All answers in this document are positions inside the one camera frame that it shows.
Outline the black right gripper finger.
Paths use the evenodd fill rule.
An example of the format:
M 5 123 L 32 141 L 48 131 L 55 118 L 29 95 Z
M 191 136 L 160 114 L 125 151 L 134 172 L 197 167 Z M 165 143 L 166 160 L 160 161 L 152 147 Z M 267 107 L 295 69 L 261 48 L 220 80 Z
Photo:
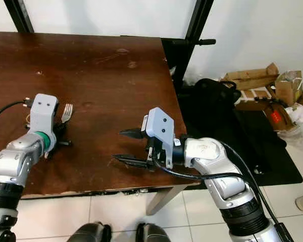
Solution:
M 147 138 L 147 134 L 140 128 L 133 128 L 133 129 L 125 129 L 119 132 L 120 135 L 126 136 L 128 138 L 134 139 L 144 139 Z
M 113 157 L 122 163 L 138 167 L 138 168 L 149 168 L 149 161 L 145 159 L 136 158 L 134 155 L 129 154 L 114 154 Z

